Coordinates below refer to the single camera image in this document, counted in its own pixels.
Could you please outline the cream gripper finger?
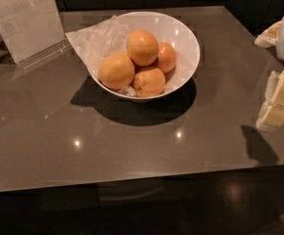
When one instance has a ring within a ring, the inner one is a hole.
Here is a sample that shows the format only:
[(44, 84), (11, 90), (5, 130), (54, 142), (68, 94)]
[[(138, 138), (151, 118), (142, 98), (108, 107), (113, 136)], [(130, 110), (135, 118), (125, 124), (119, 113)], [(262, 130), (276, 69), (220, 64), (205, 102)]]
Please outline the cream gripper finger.
[(276, 38), (278, 28), (281, 25), (281, 22), (272, 24), (269, 28), (264, 30), (255, 40), (257, 46), (263, 48), (269, 48), (276, 45)]
[(258, 130), (273, 132), (284, 124), (284, 71), (273, 71), (268, 80), (256, 122)]

